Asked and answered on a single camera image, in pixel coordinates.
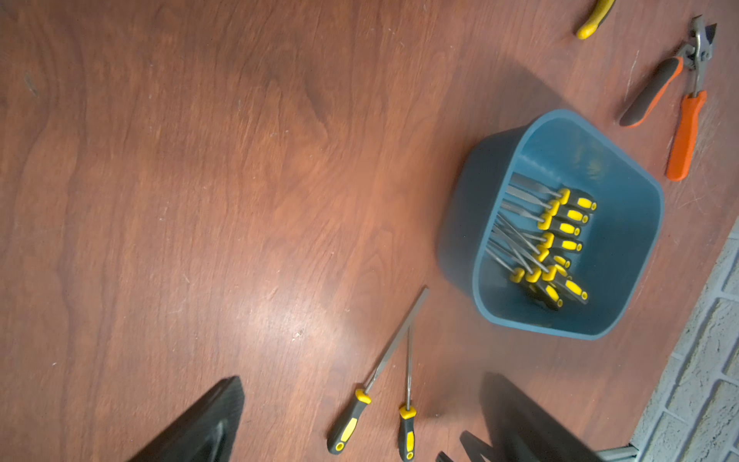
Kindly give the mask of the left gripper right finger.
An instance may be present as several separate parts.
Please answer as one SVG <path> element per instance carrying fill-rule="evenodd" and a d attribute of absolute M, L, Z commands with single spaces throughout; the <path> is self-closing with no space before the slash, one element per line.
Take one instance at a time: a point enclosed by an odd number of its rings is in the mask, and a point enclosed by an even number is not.
<path fill-rule="evenodd" d="M 501 373 L 485 373 L 479 392 L 491 440 L 506 461 L 598 461 L 600 458 Z"/>

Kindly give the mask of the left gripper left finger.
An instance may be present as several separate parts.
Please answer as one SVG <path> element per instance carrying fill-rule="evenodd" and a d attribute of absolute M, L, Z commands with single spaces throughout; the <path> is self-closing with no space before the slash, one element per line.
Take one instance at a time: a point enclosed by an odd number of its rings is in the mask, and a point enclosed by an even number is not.
<path fill-rule="evenodd" d="M 134 461 L 228 461 L 244 410 L 238 375 L 221 379 L 156 438 Z"/>

